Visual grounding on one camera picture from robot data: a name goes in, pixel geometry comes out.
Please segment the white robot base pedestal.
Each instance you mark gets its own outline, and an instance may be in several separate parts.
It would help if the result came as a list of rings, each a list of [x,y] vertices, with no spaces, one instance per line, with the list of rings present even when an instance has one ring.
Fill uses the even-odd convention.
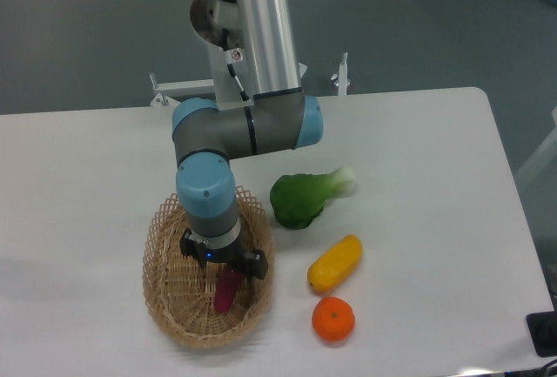
[[[209,52],[218,103],[302,92],[287,0],[194,0],[190,17]]]

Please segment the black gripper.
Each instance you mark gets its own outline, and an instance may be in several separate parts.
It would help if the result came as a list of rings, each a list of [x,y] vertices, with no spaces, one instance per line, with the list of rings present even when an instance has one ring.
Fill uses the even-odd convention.
[[[226,264],[238,269],[248,280],[263,280],[268,272],[265,252],[261,249],[247,252],[241,235],[230,245],[214,249],[207,241],[197,242],[187,227],[179,240],[179,249],[185,258],[193,258],[201,269],[208,263]]]

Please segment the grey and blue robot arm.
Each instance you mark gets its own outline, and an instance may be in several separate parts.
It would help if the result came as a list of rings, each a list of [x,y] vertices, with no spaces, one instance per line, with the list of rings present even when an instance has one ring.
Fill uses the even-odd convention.
[[[230,163],[317,144],[319,101],[303,92],[287,0],[196,0],[191,22],[227,58],[242,53],[252,87],[236,108],[189,98],[172,114],[176,191],[189,222],[180,250],[200,266],[223,263],[263,279],[269,262],[244,246]]]

